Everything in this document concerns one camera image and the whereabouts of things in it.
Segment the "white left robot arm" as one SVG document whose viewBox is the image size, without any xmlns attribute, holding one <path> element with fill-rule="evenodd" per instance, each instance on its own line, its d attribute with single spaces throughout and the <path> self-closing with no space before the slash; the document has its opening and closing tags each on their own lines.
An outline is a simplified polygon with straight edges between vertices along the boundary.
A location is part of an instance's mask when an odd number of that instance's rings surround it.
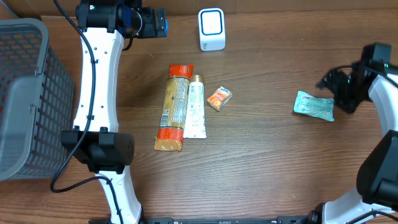
<svg viewBox="0 0 398 224">
<path fill-rule="evenodd" d="M 142 1 L 81 0 L 75 9 L 82 47 L 82 74 L 78 111 L 61 144 L 94 174 L 104 190 L 110 217 L 105 223 L 143 223 L 130 165 L 134 139 L 120 133 L 116 112 L 118 66 L 134 39 L 167 36 L 165 10 L 144 7 Z"/>
</svg>

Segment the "white tube gold cap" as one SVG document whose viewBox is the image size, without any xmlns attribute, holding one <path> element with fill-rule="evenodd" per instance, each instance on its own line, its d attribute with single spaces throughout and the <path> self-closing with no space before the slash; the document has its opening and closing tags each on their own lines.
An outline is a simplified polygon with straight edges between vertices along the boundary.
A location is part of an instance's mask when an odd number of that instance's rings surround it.
<svg viewBox="0 0 398 224">
<path fill-rule="evenodd" d="M 193 75 L 188 88 L 188 104 L 183 137 L 205 139 L 204 83 L 201 75 Z"/>
</svg>

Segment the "red spaghetti packet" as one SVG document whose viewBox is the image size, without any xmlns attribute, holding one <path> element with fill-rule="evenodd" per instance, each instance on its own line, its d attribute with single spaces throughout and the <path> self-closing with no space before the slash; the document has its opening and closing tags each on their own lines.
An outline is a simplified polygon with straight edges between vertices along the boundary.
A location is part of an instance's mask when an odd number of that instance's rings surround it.
<svg viewBox="0 0 398 224">
<path fill-rule="evenodd" d="M 181 151 L 188 103 L 188 87 L 193 65 L 170 64 L 159 131 L 155 137 L 156 151 Z"/>
</svg>

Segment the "teal wipes packet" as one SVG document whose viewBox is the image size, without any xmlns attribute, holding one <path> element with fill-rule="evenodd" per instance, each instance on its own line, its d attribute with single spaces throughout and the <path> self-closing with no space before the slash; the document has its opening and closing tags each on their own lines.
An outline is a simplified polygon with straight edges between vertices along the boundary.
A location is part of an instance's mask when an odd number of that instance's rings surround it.
<svg viewBox="0 0 398 224">
<path fill-rule="evenodd" d="M 304 91 L 298 91 L 293 111 L 295 113 L 334 122 L 334 104 L 333 98 L 316 98 Z"/>
</svg>

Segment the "orange tissue packet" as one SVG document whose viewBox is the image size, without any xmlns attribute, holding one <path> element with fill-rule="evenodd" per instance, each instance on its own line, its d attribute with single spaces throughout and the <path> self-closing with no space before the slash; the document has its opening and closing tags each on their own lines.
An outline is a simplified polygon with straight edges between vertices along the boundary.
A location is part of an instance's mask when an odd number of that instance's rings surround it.
<svg viewBox="0 0 398 224">
<path fill-rule="evenodd" d="M 220 111 L 232 96 L 233 94 L 231 91 L 220 86 L 206 101 L 215 110 Z"/>
</svg>

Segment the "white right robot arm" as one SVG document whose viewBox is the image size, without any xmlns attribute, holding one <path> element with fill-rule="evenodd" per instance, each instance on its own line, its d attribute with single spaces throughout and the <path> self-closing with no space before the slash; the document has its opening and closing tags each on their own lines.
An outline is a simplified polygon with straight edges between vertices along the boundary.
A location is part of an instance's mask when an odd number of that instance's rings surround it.
<svg viewBox="0 0 398 224">
<path fill-rule="evenodd" d="M 364 101 L 376 107 L 382 139 L 359 168 L 356 186 L 340 198 L 319 204 L 302 223 L 366 223 L 376 217 L 397 220 L 397 66 L 391 45 L 363 47 L 360 60 L 332 68 L 317 87 L 333 94 L 335 105 L 348 114 Z"/>
</svg>

